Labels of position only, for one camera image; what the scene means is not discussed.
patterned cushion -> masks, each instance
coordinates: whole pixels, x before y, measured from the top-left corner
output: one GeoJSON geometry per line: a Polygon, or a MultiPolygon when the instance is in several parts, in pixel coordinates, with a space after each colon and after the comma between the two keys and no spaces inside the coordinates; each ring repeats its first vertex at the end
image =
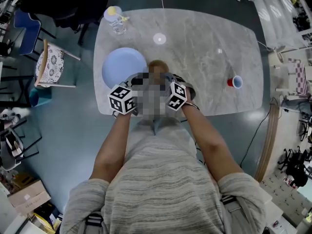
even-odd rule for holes
{"type": "MultiPolygon", "coordinates": [[[[43,59],[43,52],[41,53],[38,62],[36,64],[36,78],[38,77],[40,66],[43,59]]],[[[41,77],[40,82],[56,83],[60,75],[63,72],[64,67],[64,53],[54,47],[48,47],[48,60],[45,66],[44,73],[41,77]]]]}
{"type": "Polygon", "coordinates": [[[302,63],[295,64],[296,70],[296,91],[298,94],[306,95],[307,94],[307,83],[306,83],[306,72],[305,66],[302,63]]]}

red plastic cup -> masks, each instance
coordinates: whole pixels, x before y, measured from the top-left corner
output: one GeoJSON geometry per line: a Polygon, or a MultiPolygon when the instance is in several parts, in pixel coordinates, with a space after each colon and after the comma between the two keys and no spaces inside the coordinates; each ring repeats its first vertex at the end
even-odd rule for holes
{"type": "Polygon", "coordinates": [[[240,76],[234,76],[233,78],[228,79],[228,85],[230,87],[234,87],[234,88],[239,89],[243,85],[243,79],[240,76]]]}

table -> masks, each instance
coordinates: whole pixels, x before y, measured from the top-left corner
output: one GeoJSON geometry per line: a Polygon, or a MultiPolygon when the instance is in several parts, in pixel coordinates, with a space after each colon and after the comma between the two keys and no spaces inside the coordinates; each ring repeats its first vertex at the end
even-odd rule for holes
{"type": "Polygon", "coordinates": [[[254,110],[262,105],[263,70],[255,34],[250,29],[217,16],[179,9],[142,9],[124,12],[127,31],[116,35],[105,19],[97,32],[94,51],[94,87],[102,114],[111,114],[110,89],[101,75],[107,55],[120,47],[135,48],[149,63],[165,61],[173,74],[194,86],[194,102],[206,116],[254,110]],[[167,41],[157,45],[156,33],[167,41]],[[243,87],[227,86],[240,75],[243,87]]]}

forearm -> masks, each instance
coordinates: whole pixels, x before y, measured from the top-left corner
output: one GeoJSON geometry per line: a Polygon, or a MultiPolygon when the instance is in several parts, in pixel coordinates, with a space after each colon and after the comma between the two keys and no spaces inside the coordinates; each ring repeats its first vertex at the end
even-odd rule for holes
{"type": "Polygon", "coordinates": [[[223,137],[206,117],[193,106],[183,106],[182,110],[214,179],[219,181],[228,174],[242,172],[223,137]]]}
{"type": "Polygon", "coordinates": [[[90,178],[111,182],[121,169],[125,157],[131,114],[119,114],[104,140],[90,178]]]}

wooden chair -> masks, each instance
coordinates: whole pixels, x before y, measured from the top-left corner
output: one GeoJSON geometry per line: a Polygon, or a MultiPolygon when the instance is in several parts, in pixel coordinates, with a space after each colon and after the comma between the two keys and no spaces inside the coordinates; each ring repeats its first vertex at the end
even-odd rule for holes
{"type": "Polygon", "coordinates": [[[47,39],[43,40],[44,49],[41,53],[37,65],[36,65],[36,82],[35,86],[37,87],[69,87],[74,88],[75,85],[63,85],[57,83],[59,80],[63,68],[64,68],[64,54],[68,54],[69,56],[80,60],[79,57],[74,56],[68,51],[50,43],[47,39]]]}

